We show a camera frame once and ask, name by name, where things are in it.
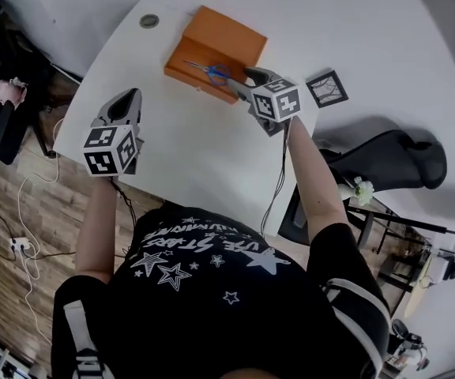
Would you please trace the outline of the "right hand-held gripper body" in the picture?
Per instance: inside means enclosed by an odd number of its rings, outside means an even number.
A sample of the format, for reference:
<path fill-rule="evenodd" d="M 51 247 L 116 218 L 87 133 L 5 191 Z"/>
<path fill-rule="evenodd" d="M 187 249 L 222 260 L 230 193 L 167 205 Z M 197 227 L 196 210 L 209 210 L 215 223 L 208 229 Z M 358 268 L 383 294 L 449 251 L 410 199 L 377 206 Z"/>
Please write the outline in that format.
<path fill-rule="evenodd" d="M 261 67 L 246 67 L 244 74 L 254 82 L 253 86 L 244 85 L 249 114 L 269 137 L 277 135 L 302 110 L 299 86 Z"/>

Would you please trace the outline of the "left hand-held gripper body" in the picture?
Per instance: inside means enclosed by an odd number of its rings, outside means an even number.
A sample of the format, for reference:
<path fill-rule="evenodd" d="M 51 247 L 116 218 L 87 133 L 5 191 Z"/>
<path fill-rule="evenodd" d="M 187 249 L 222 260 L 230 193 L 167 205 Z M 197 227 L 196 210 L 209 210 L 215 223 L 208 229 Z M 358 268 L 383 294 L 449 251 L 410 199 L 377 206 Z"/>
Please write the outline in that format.
<path fill-rule="evenodd" d="M 108 100 L 91 123 L 83 144 L 86 170 L 92 177 L 135 174 L 144 141 L 141 126 L 142 95 L 130 88 Z"/>

